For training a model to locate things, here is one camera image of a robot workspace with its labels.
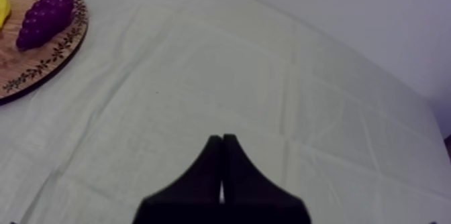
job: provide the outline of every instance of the toy fruit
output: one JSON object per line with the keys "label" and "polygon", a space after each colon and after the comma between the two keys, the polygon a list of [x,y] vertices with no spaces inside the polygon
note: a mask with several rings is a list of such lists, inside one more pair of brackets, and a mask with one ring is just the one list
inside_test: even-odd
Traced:
{"label": "toy fruit", "polygon": [[9,13],[11,13],[11,4],[9,4],[9,1],[0,0],[0,29],[3,27]]}
{"label": "toy fruit", "polygon": [[25,14],[15,44],[19,50],[40,47],[72,22],[74,0],[39,0]]}

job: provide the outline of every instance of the tablecloth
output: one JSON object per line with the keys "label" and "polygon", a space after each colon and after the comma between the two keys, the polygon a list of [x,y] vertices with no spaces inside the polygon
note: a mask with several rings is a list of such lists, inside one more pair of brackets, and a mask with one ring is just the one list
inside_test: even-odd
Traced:
{"label": "tablecloth", "polygon": [[[314,223],[412,223],[418,199],[429,208],[416,223],[446,219],[451,176],[429,142],[440,134],[427,105],[360,56],[309,59],[353,51],[254,0],[85,1],[89,31],[77,55],[0,108],[2,223],[131,223],[143,197],[223,133],[302,197]],[[311,51],[318,43],[327,46]],[[325,75],[332,67],[338,75]],[[384,99],[381,82],[403,92]],[[406,94],[415,111],[391,109]],[[414,163],[421,172],[397,172],[409,159],[384,162],[406,148],[388,153],[387,132],[418,138],[410,149],[427,160]]]}

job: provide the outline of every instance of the banana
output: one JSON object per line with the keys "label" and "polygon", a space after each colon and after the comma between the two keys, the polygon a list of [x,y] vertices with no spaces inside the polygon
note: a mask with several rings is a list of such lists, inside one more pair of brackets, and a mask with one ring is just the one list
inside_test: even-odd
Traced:
{"label": "banana", "polygon": [[5,20],[11,13],[11,4],[8,0],[0,0],[0,29],[3,27]]}

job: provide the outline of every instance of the round wooden board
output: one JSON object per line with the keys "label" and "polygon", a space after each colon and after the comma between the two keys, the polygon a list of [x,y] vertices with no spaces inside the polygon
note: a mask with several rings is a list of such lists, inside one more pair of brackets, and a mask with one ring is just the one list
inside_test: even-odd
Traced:
{"label": "round wooden board", "polygon": [[72,58],[85,37],[88,12],[83,0],[74,2],[74,19],[40,48],[20,52],[15,41],[25,13],[37,0],[9,0],[11,15],[0,30],[0,104],[44,84]]}

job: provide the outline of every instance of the purple grapes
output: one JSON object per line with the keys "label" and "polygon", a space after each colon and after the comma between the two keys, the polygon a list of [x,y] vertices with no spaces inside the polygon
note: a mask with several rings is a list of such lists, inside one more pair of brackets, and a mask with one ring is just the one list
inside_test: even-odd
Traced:
{"label": "purple grapes", "polygon": [[25,14],[17,37],[19,50],[44,45],[72,21],[74,0],[39,0]]}

